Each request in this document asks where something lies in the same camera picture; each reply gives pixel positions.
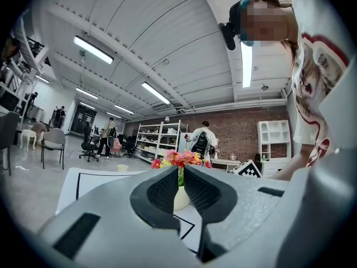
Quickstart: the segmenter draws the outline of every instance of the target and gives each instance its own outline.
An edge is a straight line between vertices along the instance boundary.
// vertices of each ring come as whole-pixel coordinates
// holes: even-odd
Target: ceiling
[[[36,38],[50,48],[56,79],[99,98],[81,101],[130,120],[256,97],[276,97],[290,78],[280,45],[253,48],[250,88],[242,88],[240,47],[228,51],[217,24],[238,0],[34,0]],[[73,43],[80,36],[114,57],[111,65]],[[164,105],[141,84],[172,103]],[[262,85],[269,90],[261,91]],[[130,115],[114,108],[118,104]]]

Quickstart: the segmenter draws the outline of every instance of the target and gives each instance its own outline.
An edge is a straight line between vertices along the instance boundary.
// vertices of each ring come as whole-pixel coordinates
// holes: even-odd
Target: white stool
[[[36,143],[36,139],[37,139],[37,134],[35,131],[32,131],[32,130],[29,130],[29,129],[25,129],[25,130],[22,130],[22,133],[21,133],[21,146],[20,148],[22,148],[22,137],[23,136],[26,136],[27,137],[27,149],[26,151],[28,152],[28,144],[30,143],[30,138],[34,138],[34,141],[33,141],[33,149],[35,149],[35,143]]]

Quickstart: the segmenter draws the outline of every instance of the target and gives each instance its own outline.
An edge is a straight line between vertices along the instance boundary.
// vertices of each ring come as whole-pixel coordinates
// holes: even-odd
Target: red brick wall
[[[189,132],[201,127],[202,121],[208,121],[210,129],[220,140],[220,158],[228,159],[231,153],[235,153],[240,161],[254,159],[258,152],[258,121],[288,120],[290,124],[287,108],[282,106],[182,115],[170,117],[170,123],[178,122],[179,119],[182,123],[189,125]],[[150,125],[163,120],[164,118],[160,118],[127,123],[124,134],[130,136],[140,123]],[[284,156],[286,155],[286,146],[274,145],[271,151],[273,157]]]

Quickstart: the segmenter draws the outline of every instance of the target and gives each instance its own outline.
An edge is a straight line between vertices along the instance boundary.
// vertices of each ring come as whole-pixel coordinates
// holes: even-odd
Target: vase
[[[178,188],[175,199],[173,200],[173,209],[180,210],[187,207],[190,204],[190,198],[185,192],[184,186]]]

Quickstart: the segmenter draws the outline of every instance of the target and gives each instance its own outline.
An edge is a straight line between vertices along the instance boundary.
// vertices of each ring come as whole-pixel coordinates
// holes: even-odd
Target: gray floor
[[[111,157],[109,160],[102,156],[99,162],[92,159],[79,159],[82,154],[80,144],[82,139],[66,136],[64,164],[59,164],[60,151],[45,151],[45,169],[41,163],[41,149],[32,146],[29,152],[25,147],[12,146],[11,168],[12,175],[2,170],[0,174],[1,192],[7,200],[10,211],[17,221],[37,232],[42,225],[55,214],[57,202],[63,182],[69,168],[89,170],[116,171],[118,164],[128,165],[129,171],[149,170],[150,164],[141,159],[128,157]]]

